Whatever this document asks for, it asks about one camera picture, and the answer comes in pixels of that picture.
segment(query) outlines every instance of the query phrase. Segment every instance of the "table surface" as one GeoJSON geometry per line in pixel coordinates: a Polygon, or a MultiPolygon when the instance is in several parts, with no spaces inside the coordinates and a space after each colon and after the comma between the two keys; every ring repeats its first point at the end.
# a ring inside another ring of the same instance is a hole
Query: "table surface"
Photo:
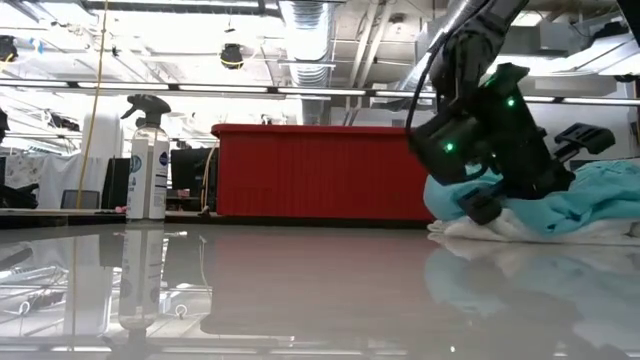
{"type": "Polygon", "coordinates": [[[0,234],[2,359],[71,359],[71,339],[82,358],[97,359],[107,358],[107,344],[118,345],[116,359],[608,360],[640,352],[640,247],[606,239],[545,245],[424,230],[191,224],[0,234]],[[149,250],[137,251],[142,245],[149,250]],[[161,282],[123,277],[123,264],[142,269],[142,279],[161,265],[161,282]],[[62,302],[37,301],[56,292],[62,302]],[[132,293],[160,313],[145,337],[119,321],[131,306],[123,294],[132,293]]]}

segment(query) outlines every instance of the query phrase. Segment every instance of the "wall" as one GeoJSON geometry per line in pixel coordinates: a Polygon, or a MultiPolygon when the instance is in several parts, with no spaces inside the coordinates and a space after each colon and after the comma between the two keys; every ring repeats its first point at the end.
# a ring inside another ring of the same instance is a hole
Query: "wall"
{"type": "MultiPolygon", "coordinates": [[[[616,92],[609,94],[610,98],[627,98],[630,92],[624,84],[618,84],[616,92]]],[[[546,138],[547,146],[555,144],[553,138],[576,122],[604,126],[611,129],[616,137],[616,145],[604,153],[593,156],[583,151],[575,160],[621,159],[640,155],[635,139],[629,130],[629,123],[635,121],[635,108],[613,106],[584,106],[584,105],[529,105],[531,113],[539,126],[544,127],[549,134],[546,138]]],[[[341,125],[344,118],[344,108],[332,108],[331,120],[334,125],[341,125]]],[[[428,121],[432,112],[416,112],[414,126],[428,121]]],[[[356,118],[357,126],[391,126],[393,119],[406,119],[407,112],[392,113],[379,109],[362,109],[356,118]]]]}

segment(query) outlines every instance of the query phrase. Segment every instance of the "blue towel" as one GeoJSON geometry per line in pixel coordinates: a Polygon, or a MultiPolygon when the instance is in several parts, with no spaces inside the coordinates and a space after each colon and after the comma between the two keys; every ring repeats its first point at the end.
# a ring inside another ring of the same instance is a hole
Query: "blue towel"
{"type": "MultiPolygon", "coordinates": [[[[567,191],[540,200],[504,199],[502,206],[514,211],[529,228],[543,236],[567,234],[604,219],[640,219],[640,167],[629,161],[599,161],[584,165],[567,191]]],[[[427,178],[424,202],[440,220],[457,220],[465,213],[457,204],[478,185],[501,179],[488,171],[477,180],[442,186],[427,178]]]]}

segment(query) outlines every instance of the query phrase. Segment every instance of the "ductwork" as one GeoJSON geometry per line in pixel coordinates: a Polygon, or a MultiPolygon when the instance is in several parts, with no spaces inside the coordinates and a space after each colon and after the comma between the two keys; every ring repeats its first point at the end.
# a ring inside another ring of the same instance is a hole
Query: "ductwork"
{"type": "MultiPolygon", "coordinates": [[[[287,55],[291,60],[324,62],[329,56],[334,4],[316,1],[280,1],[287,29],[287,55]]],[[[327,87],[330,68],[326,65],[291,65],[293,84],[299,87],[327,87]]],[[[302,100],[302,123],[318,125],[323,103],[302,100]]]]}
{"type": "Polygon", "coordinates": [[[418,79],[427,66],[429,46],[440,36],[451,29],[455,29],[467,19],[485,2],[485,0],[451,0],[447,6],[447,14],[437,19],[431,26],[423,27],[416,41],[416,55],[418,61],[409,75],[398,84],[397,90],[415,91],[418,79]]]}

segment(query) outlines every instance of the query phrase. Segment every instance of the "red storage unit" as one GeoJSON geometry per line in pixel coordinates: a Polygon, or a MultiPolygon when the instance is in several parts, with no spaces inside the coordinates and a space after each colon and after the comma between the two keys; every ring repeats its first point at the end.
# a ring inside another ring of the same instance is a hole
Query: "red storage unit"
{"type": "Polygon", "coordinates": [[[215,125],[219,215],[430,220],[404,129],[215,125]]]}

